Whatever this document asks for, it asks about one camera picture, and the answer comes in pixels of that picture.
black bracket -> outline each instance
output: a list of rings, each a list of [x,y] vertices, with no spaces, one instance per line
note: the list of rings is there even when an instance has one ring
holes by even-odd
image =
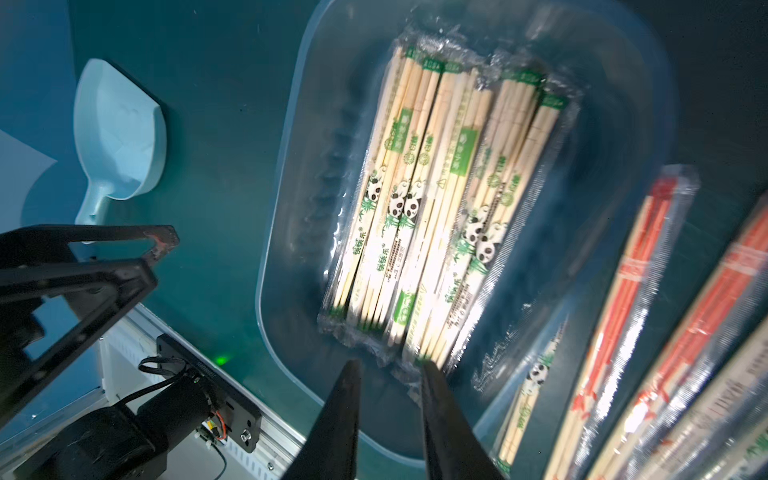
[[[360,383],[359,360],[350,360],[283,480],[355,478]],[[422,366],[422,423],[427,478],[504,480],[472,434],[445,377],[432,362]]]
[[[256,448],[261,432],[259,407],[171,336],[163,334],[157,338],[157,354],[186,360],[190,376],[198,376],[210,382],[214,390],[211,398],[224,420],[227,435],[243,450],[251,453]],[[166,363],[164,368],[178,372],[183,366]]]

teal surface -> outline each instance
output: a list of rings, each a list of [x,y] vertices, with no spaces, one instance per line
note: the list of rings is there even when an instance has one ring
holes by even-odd
[[[697,165],[702,180],[631,366],[639,377],[768,186],[768,137],[760,136],[768,98],[755,81],[764,78],[768,61],[733,53],[764,31],[764,21],[746,7],[631,3],[675,64],[680,133],[672,161]],[[315,4],[70,1],[77,73],[89,58],[104,58],[161,99],[164,109],[164,176],[152,192],[113,202],[108,213],[109,223],[172,223],[180,234],[181,246],[157,266],[161,284],[145,303],[206,355],[228,359],[224,368],[232,376],[304,433],[319,406],[270,358],[253,291],[296,53]],[[607,276],[611,270],[606,265]],[[605,277],[596,279],[607,284]],[[584,315],[599,309],[604,292],[599,282],[589,291]],[[553,366],[516,478],[540,477],[589,335],[578,332],[561,347],[559,380]],[[363,444],[358,466],[360,478],[423,478]]]
[[[296,53],[313,0],[70,2],[75,67],[103,58],[163,109],[167,160],[148,194],[109,205],[108,223],[170,223],[181,246],[144,302],[291,426],[319,405],[266,351],[253,308],[267,206]],[[102,247],[102,257],[136,254]],[[421,478],[360,446],[361,478]]]

green label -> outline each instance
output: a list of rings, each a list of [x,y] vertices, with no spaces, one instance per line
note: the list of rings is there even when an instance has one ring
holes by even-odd
[[[416,150],[419,149],[419,136],[411,135],[411,142],[408,145],[408,152],[402,156],[402,161],[410,165],[416,161]]]
[[[518,191],[518,185],[520,185],[520,174],[517,174],[514,177],[512,177],[512,181],[509,182],[508,190],[511,193],[514,193],[514,192]]]
[[[406,325],[411,318],[411,312],[413,311],[413,300],[416,295],[412,293],[400,292],[400,297],[397,299],[397,305],[395,306],[394,320],[398,325]]]
[[[761,457],[768,452],[768,433],[763,433],[757,440],[746,450],[744,458],[750,460],[755,457]]]
[[[424,58],[424,62],[422,63],[422,67],[425,70],[436,71],[438,73],[442,73],[443,65],[442,65],[442,62],[440,60],[435,60],[434,58],[426,57],[426,58]]]
[[[497,174],[491,174],[488,177],[488,186],[490,188],[496,188],[502,184],[502,179]]]
[[[510,465],[504,460],[501,460],[501,459],[498,460],[498,469],[507,475],[509,475],[509,467]]]
[[[408,137],[408,129],[411,127],[412,116],[412,108],[403,108],[400,111],[400,120],[392,127],[392,131],[395,133],[392,136],[392,143],[389,145],[391,151],[398,154],[402,153],[403,148],[406,146],[406,138]]]
[[[423,50],[416,50],[416,53],[413,54],[413,61],[421,64],[424,61],[424,57],[426,57],[427,54]]]
[[[472,156],[472,150],[475,148],[475,141],[477,140],[478,132],[471,128],[462,128],[460,134],[458,134],[458,143],[456,144],[456,152],[453,154],[453,162],[451,162],[451,173],[465,177],[467,170],[469,169],[469,160]]]
[[[445,295],[446,303],[453,303],[454,298],[456,298],[456,292],[458,292],[458,288],[461,285],[462,285],[461,278],[453,279],[453,285],[451,286],[451,289],[448,291],[448,293]]]
[[[558,97],[553,94],[546,94],[544,100],[541,101],[542,107],[554,108],[555,110],[562,110],[565,105],[568,104],[568,99],[565,97]]]
[[[352,247],[352,255],[360,255],[362,253],[362,247],[365,245],[366,236],[361,233],[360,237],[355,239],[355,245]]]
[[[498,158],[498,163],[496,164],[496,173],[500,174],[502,171],[504,171],[504,166],[507,164],[507,157],[501,156]]]
[[[462,73],[462,64],[449,61],[445,64],[445,73]]]
[[[532,408],[529,406],[524,406],[520,409],[520,418],[518,418],[518,424],[516,425],[519,429],[525,427],[525,420],[530,416],[531,411]]]
[[[515,199],[515,194],[511,194],[509,192],[504,192],[502,194],[502,197],[498,200],[498,202],[501,205],[504,205],[505,207],[509,207],[512,205],[512,201]]]
[[[517,81],[537,87],[541,83],[543,77],[544,75],[536,73],[535,71],[523,70],[518,73]]]
[[[547,353],[543,356],[538,357],[538,361],[546,366],[547,368],[552,366],[552,362],[554,362],[554,352]]]
[[[332,308],[328,312],[328,314],[334,320],[342,320],[342,319],[344,319],[344,305],[338,306],[336,308]]]

metal frame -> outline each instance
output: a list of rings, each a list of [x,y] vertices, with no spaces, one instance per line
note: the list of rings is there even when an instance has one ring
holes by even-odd
[[[187,350],[194,353],[207,368],[225,379],[239,393],[259,407],[262,414],[259,442],[253,453],[245,452],[234,442],[226,442],[224,451],[240,463],[254,478],[259,480],[277,480],[288,469],[305,442],[303,435],[282,420],[271,408],[245,389],[218,365],[211,362],[197,348],[181,335],[173,331],[165,322],[155,316],[146,306],[139,303],[126,317],[104,335],[100,344],[100,357],[104,369],[108,369],[108,350],[114,348],[128,362],[135,365],[138,360],[157,355],[156,338],[166,333]],[[160,376],[146,375],[152,383],[162,379]],[[109,397],[114,388],[113,380],[104,377],[104,390]]]

plastic wrapping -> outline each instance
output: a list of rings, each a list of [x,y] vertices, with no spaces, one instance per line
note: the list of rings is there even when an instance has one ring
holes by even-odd
[[[346,226],[344,227],[346,241],[339,249],[342,254],[338,258],[330,277],[331,280],[323,299],[323,308],[318,315],[320,328],[335,334],[339,333],[339,328],[343,324],[346,298],[349,295],[352,278],[358,268],[372,223],[372,214],[366,217],[366,213],[375,209],[381,197],[381,187],[376,189],[376,185],[379,183],[379,170],[381,170],[380,166],[379,169],[376,169],[377,157],[380,151],[385,150],[383,144],[392,136],[392,129],[396,126],[393,119],[399,109],[399,106],[395,104],[398,103],[396,102],[398,86],[401,83],[403,69],[406,65],[406,55],[410,53],[412,56],[415,51],[411,45],[408,45],[407,39],[403,38],[395,40],[392,50],[392,58],[387,65],[379,94],[378,108],[366,148],[365,160],[355,189],[354,214],[346,219]]]
[[[453,220],[450,210],[454,201],[461,199],[462,184],[467,181],[478,136],[490,108],[492,94],[484,88],[485,82],[478,83],[479,75],[480,71],[473,68],[456,79],[419,217],[412,230],[403,232],[405,236],[398,259],[402,265],[401,275],[392,298],[394,307],[390,308],[388,315],[389,344],[399,345],[402,342],[418,285],[428,280],[429,275],[422,273],[434,270],[435,259],[444,252],[443,245],[449,239],[450,222]]]
[[[763,321],[659,444],[641,480],[677,480],[706,462],[768,393],[768,322]]]
[[[749,480],[768,469],[768,396],[744,419],[719,455],[703,472],[692,478],[697,480]]]
[[[489,121],[490,128],[478,149],[475,169],[454,223],[451,248],[442,259],[440,279],[432,292],[425,293],[431,294],[431,299],[423,304],[429,308],[421,308],[426,313],[422,321],[427,328],[419,355],[430,358],[438,367],[444,366],[455,341],[458,325],[449,322],[451,309],[471,261],[477,256],[478,243],[488,243],[491,215],[505,207],[514,211],[530,179],[532,171],[524,171],[524,159],[519,152],[541,96],[542,79],[543,75],[531,68],[508,69],[502,76],[496,102],[498,116]],[[536,160],[529,162],[531,169]],[[520,173],[525,176],[523,181],[519,180]],[[497,237],[491,244],[500,242],[503,233]]]
[[[532,84],[529,86],[531,94],[535,92],[537,87],[536,84],[540,79],[540,76],[532,76],[534,78],[531,80]],[[502,80],[502,85],[498,89],[499,92],[496,98],[496,105],[491,112],[491,118],[489,121],[490,128],[486,129],[485,137],[489,137],[491,135],[489,133],[490,130],[498,130],[499,128],[505,127],[506,129],[509,129],[514,120],[518,121],[518,130],[521,130],[522,124],[525,122],[526,112],[520,111],[519,109],[516,110],[516,105],[512,105],[510,107],[509,103],[506,101],[506,98],[510,96],[507,95],[507,90],[509,90],[510,84],[523,85],[521,82],[514,80]],[[490,154],[488,148],[485,145],[481,145],[477,151],[478,153],[475,155],[474,162],[475,168],[472,169],[473,174],[478,170],[476,165],[484,161],[486,154]],[[447,179],[441,178],[438,180],[437,197],[439,197],[441,193],[441,188],[439,185],[443,180]],[[448,209],[441,209],[441,215],[443,215],[443,210],[447,210],[447,214],[444,215],[443,218],[438,218],[437,221],[439,222],[442,220],[446,222],[446,226],[448,228],[443,228],[442,232],[438,233],[439,238],[434,238],[432,240],[432,244],[429,246],[429,249],[426,249],[426,245],[424,244],[414,243],[412,250],[409,252],[409,258],[407,262],[412,264],[413,270],[411,276],[406,277],[402,282],[404,285],[399,287],[399,308],[395,308],[392,315],[393,319],[398,323],[402,323],[404,320],[410,317],[408,325],[408,336],[406,338],[406,347],[403,354],[403,358],[406,359],[406,361],[413,362],[417,357],[423,355],[423,352],[421,351],[422,348],[424,350],[428,349],[428,345],[425,341],[429,338],[436,339],[436,334],[439,334],[439,331],[435,331],[433,326],[435,324],[442,325],[442,322],[433,322],[432,316],[441,315],[444,320],[447,314],[447,309],[451,305],[451,300],[447,300],[447,308],[441,309],[440,307],[445,304],[446,301],[445,299],[436,299],[435,295],[440,289],[441,283],[445,279],[445,270],[443,265],[446,258],[448,257],[448,248],[451,242],[455,242],[455,239],[458,237],[457,233],[460,231],[459,227],[461,226],[460,218],[462,218],[462,210],[467,203],[466,191],[472,189],[472,182],[472,179],[464,178],[462,182],[464,185],[455,186],[455,191],[453,194],[454,198],[451,201],[452,205],[449,205]],[[433,218],[434,214],[432,215],[432,218],[429,219],[430,223],[432,222]],[[474,246],[468,243],[465,246],[466,248],[464,249],[464,254],[471,255],[474,250]],[[424,251],[427,252],[426,258],[422,257],[422,252]],[[418,272],[422,263],[424,265],[423,272],[416,273]],[[458,278],[458,281],[460,281],[462,278],[463,274]],[[403,308],[403,303],[412,303],[412,310]]]
[[[472,331],[490,300],[541,193],[548,173],[558,159],[581,110],[581,92],[558,74],[547,76],[540,103],[518,154],[517,166],[502,178],[491,212],[467,273],[455,292],[445,323],[444,346],[436,359],[446,375],[461,361]],[[528,178],[528,185],[522,179]]]
[[[686,312],[591,467],[588,478],[636,478],[649,455],[748,327],[768,286],[768,197]]]
[[[538,355],[537,361],[528,371],[496,436],[491,450],[491,459],[506,478],[509,478],[509,467],[515,460],[520,442],[525,435],[528,420],[536,406],[539,390],[547,379],[547,373],[554,360],[565,325],[566,323],[561,325],[554,338],[547,343],[544,351]]]
[[[698,185],[690,167],[669,165],[645,198],[581,367],[546,480],[583,475]]]
[[[358,182],[355,213],[318,317],[322,331],[334,333],[348,346],[367,346],[382,363],[392,350],[380,339],[384,324],[377,299],[392,270],[391,252],[398,249],[396,232],[401,224],[413,224],[422,180],[431,169],[435,128],[428,119],[437,116],[435,106],[442,106],[450,94],[447,78],[466,76],[479,61],[451,39],[412,28],[395,42]]]

